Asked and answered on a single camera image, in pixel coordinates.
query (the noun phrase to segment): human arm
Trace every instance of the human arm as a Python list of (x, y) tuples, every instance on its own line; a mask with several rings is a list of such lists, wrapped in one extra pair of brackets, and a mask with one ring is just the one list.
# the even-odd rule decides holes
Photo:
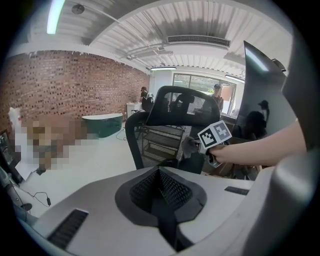
[(222, 110), (224, 109), (224, 99), (221, 98), (220, 100), (220, 104), (219, 104), (219, 110), (220, 110), (220, 113), (222, 112)]
[(305, 152), (306, 144), (298, 121), (268, 137), (232, 145), (218, 145), (209, 152), (220, 163), (274, 166), (283, 158)]

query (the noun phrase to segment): red brick wall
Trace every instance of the red brick wall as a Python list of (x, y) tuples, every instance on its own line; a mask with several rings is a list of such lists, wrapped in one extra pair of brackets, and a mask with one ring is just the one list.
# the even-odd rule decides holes
[(112, 59), (80, 52), (47, 50), (10, 57), (0, 82), (0, 131), (10, 129), (10, 107), (23, 120), (42, 115), (125, 113), (149, 76)]

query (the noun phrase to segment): floor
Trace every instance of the floor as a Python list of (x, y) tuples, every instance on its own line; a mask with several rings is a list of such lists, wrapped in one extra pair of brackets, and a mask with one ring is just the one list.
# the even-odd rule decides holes
[[(106, 138), (78, 141), (77, 145), (64, 149), (68, 158), (59, 158), (51, 170), (42, 175), (32, 173), (16, 188), (22, 202), (32, 204), (30, 214), (40, 217), (49, 207), (25, 192), (32, 195), (46, 192), (52, 207), (86, 184), (135, 170), (129, 145), (123, 140), (125, 136), (121, 130)], [(47, 205), (44, 193), (36, 196)]]

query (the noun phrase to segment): chair headrest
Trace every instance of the chair headrest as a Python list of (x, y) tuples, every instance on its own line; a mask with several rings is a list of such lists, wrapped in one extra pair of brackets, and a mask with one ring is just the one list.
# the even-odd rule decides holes
[(220, 120), (216, 101), (197, 90), (163, 86), (154, 100), (148, 126), (208, 126)]

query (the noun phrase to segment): air conditioning vent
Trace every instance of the air conditioning vent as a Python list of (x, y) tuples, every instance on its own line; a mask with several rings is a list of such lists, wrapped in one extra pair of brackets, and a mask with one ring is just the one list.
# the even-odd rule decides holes
[(185, 34), (185, 35), (171, 35), (168, 36), (169, 44), (183, 44), (183, 43), (200, 43), (209, 45), (218, 45), (222, 47), (230, 47), (230, 40), (219, 38), (208, 35), (196, 35), (196, 34)]
[(73, 210), (49, 236), (48, 241), (61, 249), (65, 249), (87, 216), (88, 213), (85, 211)]

